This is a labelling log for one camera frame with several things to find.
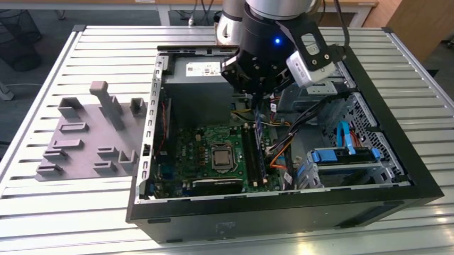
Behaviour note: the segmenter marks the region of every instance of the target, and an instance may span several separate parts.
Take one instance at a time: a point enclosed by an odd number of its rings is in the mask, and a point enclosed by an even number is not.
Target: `wire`
[[[165,105],[165,102],[162,102],[162,106],[163,106],[165,135],[163,135],[163,140],[162,140],[162,144],[159,145],[159,149],[158,149],[157,155],[159,155],[159,153],[162,152],[162,148],[163,148],[165,140],[166,140],[166,133],[167,133],[167,126],[166,126],[166,105]]]
[[[313,15],[316,12],[318,12],[320,7],[321,7],[321,4],[322,4],[322,0],[316,0],[314,5],[313,5],[313,8],[312,8],[312,10],[308,12],[309,15]]]
[[[334,0],[334,6],[336,6],[336,11],[338,13],[338,17],[340,17],[340,20],[341,20],[341,24],[342,24],[344,36],[346,38],[346,41],[345,41],[345,44],[344,44],[344,50],[345,50],[345,53],[346,53],[348,48],[350,46],[350,33],[349,33],[346,21],[344,20],[344,16],[342,16],[342,9],[341,9],[340,0]]]
[[[274,168],[281,168],[281,169],[288,169],[288,167],[286,167],[286,166],[284,166],[284,165],[272,165],[270,167],[274,167]]]
[[[6,86],[22,86],[22,85],[29,85],[29,86],[43,86],[43,84],[37,84],[37,83],[18,83],[18,84],[7,84]]]
[[[233,113],[248,113],[250,111],[252,111],[252,109],[245,109],[245,110],[233,110],[231,112]]]
[[[175,12],[179,14],[182,20],[189,19],[189,17],[186,17],[185,14],[181,13],[181,11],[175,11]]]
[[[209,9],[206,9],[206,3],[202,0],[202,8],[203,8],[203,11],[205,11],[206,14],[202,17],[201,22],[203,22],[203,20],[206,20],[205,21],[206,25],[210,25],[209,14],[210,14],[210,10],[211,10],[211,7],[213,7],[213,3],[214,3],[214,0],[211,0],[211,2],[210,2]]]
[[[321,19],[320,19],[320,22],[318,22],[318,26],[321,26],[321,23],[322,23],[322,20],[325,18],[325,13],[326,13],[326,0],[324,0],[324,12],[321,14]]]
[[[286,149],[289,148],[290,144],[293,142],[293,138],[292,140],[288,142],[286,146],[284,146],[284,148],[281,149],[281,151],[278,152],[278,155],[276,156],[276,158],[273,159],[272,163],[270,163],[270,167],[273,167],[276,165],[276,162],[281,156],[282,153],[285,153]]]
[[[281,125],[281,122],[276,122],[276,112],[272,112],[272,115],[270,115],[270,123],[272,124],[276,124],[276,125]],[[285,126],[292,126],[290,122],[285,122],[284,123]]]
[[[256,121],[253,121],[253,120],[245,118],[240,113],[231,113],[231,114],[234,114],[242,121],[250,122],[250,123],[256,123]],[[265,121],[262,121],[262,124],[264,124],[264,125],[268,125],[268,126],[281,126],[281,125],[277,125],[277,124],[268,123],[268,122],[265,122]]]

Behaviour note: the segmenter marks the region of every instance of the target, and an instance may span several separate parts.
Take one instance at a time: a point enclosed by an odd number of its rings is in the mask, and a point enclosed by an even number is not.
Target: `black cable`
[[[326,13],[326,0],[324,0],[324,11],[322,11],[322,14],[321,14],[321,19],[320,19],[320,22],[318,22],[318,26],[321,26],[321,23],[322,23],[322,20],[324,20],[324,17],[325,17],[325,13]]]
[[[345,44],[344,44],[344,49],[345,49],[345,52],[346,52],[348,47],[350,46],[350,33],[349,33],[346,21],[344,20],[344,16],[342,16],[342,9],[341,9],[340,0],[334,0],[334,6],[336,6],[336,11],[338,13],[338,17],[340,17],[340,20],[341,20],[341,23],[342,23],[344,36],[346,38],[346,41],[345,41]]]
[[[317,104],[314,104],[297,118],[294,121],[293,125],[289,127],[288,135],[286,137],[276,144],[272,146],[269,149],[270,151],[274,151],[278,149],[282,145],[288,143],[288,141],[294,137],[300,130],[300,126],[305,124],[308,121],[314,119],[317,115],[320,114],[321,110],[324,109],[324,106],[332,102],[333,100],[341,99],[341,98],[348,98],[353,92],[357,92],[357,89],[350,89],[346,92],[341,92],[337,95],[328,96],[325,97]]]
[[[202,18],[202,20],[203,20],[205,17],[206,17],[206,15],[207,15],[207,9],[206,9],[206,3],[205,3],[205,1],[203,1],[203,0],[201,0],[201,1],[202,1],[203,12],[205,12],[205,15],[203,15],[203,18]]]
[[[206,25],[210,25],[209,14],[210,14],[210,10],[211,10],[211,7],[213,7],[213,3],[214,3],[214,0],[211,0],[211,2],[210,2],[209,9],[206,9],[206,3],[202,0],[202,8],[203,8],[203,11],[205,11],[206,14],[203,15],[203,17],[201,19],[201,23],[205,23]]]
[[[210,25],[209,16],[210,16],[210,11],[211,11],[211,7],[213,7],[213,3],[214,3],[214,0],[211,0],[210,6],[209,6],[209,10],[207,10],[207,25]]]
[[[189,19],[189,17],[186,17],[179,11],[175,11],[178,14],[179,14],[179,16],[181,16],[181,20],[187,20]]]

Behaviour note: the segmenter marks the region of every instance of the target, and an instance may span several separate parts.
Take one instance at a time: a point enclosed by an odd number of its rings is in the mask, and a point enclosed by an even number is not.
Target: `cable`
[[[189,17],[186,17],[182,13],[181,13],[181,11],[175,11],[178,14],[179,14],[179,16],[181,16],[181,20],[187,20],[189,19]]]
[[[317,104],[314,104],[297,118],[296,122],[293,123],[293,125],[289,127],[289,131],[288,131],[288,135],[286,137],[269,148],[269,152],[277,150],[288,141],[290,138],[294,137],[294,135],[297,134],[298,130],[300,130],[300,126],[302,124],[305,124],[308,121],[310,121],[312,119],[314,119],[320,113],[320,111],[324,109],[324,106],[333,100],[336,99],[341,99],[341,98],[346,98],[352,95],[353,92],[356,92],[357,90],[349,90],[346,92],[341,92],[337,95],[333,96],[328,96],[325,97],[321,101],[317,102]]]
[[[165,102],[162,102],[162,106],[163,106],[165,135],[163,135],[163,141],[162,141],[162,144],[159,145],[159,149],[158,149],[157,155],[159,155],[159,153],[162,152],[162,148],[163,148],[165,140],[166,140],[166,133],[167,133],[167,126],[166,126],[166,105],[165,105]]]
[[[321,19],[320,19],[317,26],[321,26],[322,20],[325,18],[325,13],[326,13],[326,0],[324,0],[324,12],[321,14]]]
[[[250,111],[252,111],[252,109],[245,109],[245,110],[233,110],[231,112],[233,113],[248,113]]]
[[[313,15],[314,13],[318,12],[320,7],[321,7],[321,4],[322,4],[322,0],[316,0],[314,5],[313,5],[313,8],[312,8],[312,10],[308,12],[309,15]]]
[[[18,83],[18,84],[7,84],[6,86],[22,86],[22,85],[29,85],[29,86],[43,86],[43,84],[37,84],[37,83]]]
[[[203,20],[206,20],[207,25],[210,25],[209,14],[210,14],[210,10],[211,10],[211,7],[213,7],[213,3],[214,3],[214,0],[211,0],[211,2],[210,2],[209,9],[206,9],[206,3],[202,0],[202,8],[203,8],[203,11],[205,11],[206,14],[203,15],[203,17],[201,19],[201,23],[203,22]]]
[[[345,44],[344,44],[344,50],[346,52],[348,48],[350,46],[350,33],[349,33],[346,21],[344,20],[344,16],[342,16],[342,9],[341,9],[340,0],[334,0],[334,6],[336,6],[336,11],[338,13],[338,17],[340,17],[340,20],[341,20],[341,24],[342,24],[344,36],[346,38],[346,41],[345,41]]]
[[[281,149],[281,151],[278,152],[278,155],[276,156],[276,158],[273,159],[272,163],[270,163],[270,167],[274,167],[276,162],[281,156],[281,154],[286,151],[286,149],[289,148],[290,144],[293,142],[293,139],[290,140],[290,142],[286,144],[286,146],[284,146],[284,148]]]
[[[231,114],[234,114],[242,121],[249,122],[249,123],[256,123],[256,121],[245,118],[240,113],[231,113]],[[268,126],[281,126],[281,125],[277,125],[277,124],[270,124],[270,123],[268,123],[265,121],[262,121],[262,124],[268,125]]]
[[[191,17],[190,17],[190,20],[187,22],[189,26],[191,27],[195,23],[195,18],[194,18],[194,14],[195,14],[195,11],[197,11],[197,7],[198,7],[198,2],[199,0],[197,0],[197,2],[194,3],[194,8],[193,8],[193,13],[191,13]]]

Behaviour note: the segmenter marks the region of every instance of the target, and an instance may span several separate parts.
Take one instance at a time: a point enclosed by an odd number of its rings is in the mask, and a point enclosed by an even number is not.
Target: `metal table surface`
[[[157,46],[211,45],[214,29],[89,26],[70,36],[0,164],[0,253],[453,254],[453,102],[394,34],[381,29],[350,33],[444,198],[362,228],[158,245],[126,223],[131,177],[38,182],[35,170],[59,121],[61,99],[97,102],[90,83],[106,80],[121,102],[149,100]],[[329,43],[344,43],[341,30],[324,29],[324,34]]]

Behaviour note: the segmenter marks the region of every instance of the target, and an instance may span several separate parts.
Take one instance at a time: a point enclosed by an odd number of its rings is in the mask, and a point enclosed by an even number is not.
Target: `sticker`
[[[187,63],[186,77],[221,76],[219,62]]]
[[[289,183],[292,183],[292,181],[293,181],[293,178],[292,178],[292,176],[290,176],[290,174],[286,172],[286,174],[284,175],[284,178],[286,179],[286,181],[289,182]]]
[[[272,111],[276,113],[278,111],[278,105],[270,104]]]

